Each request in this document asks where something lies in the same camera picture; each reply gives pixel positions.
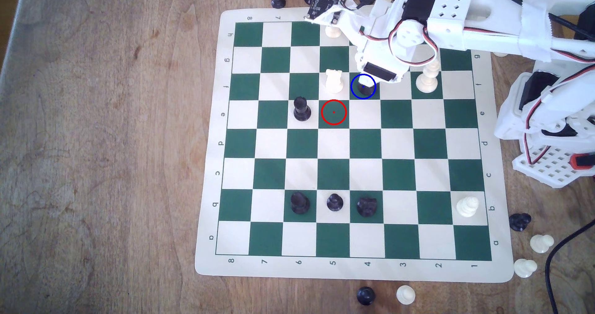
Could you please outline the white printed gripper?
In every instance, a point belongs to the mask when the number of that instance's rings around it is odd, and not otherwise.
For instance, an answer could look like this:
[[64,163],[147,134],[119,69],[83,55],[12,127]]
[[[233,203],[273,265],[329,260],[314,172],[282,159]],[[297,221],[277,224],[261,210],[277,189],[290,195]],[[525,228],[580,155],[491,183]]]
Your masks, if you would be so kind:
[[402,21],[405,6],[405,0],[377,0],[355,12],[356,66],[377,82],[401,82],[411,68],[434,65],[437,59],[437,47],[425,38],[424,26]]

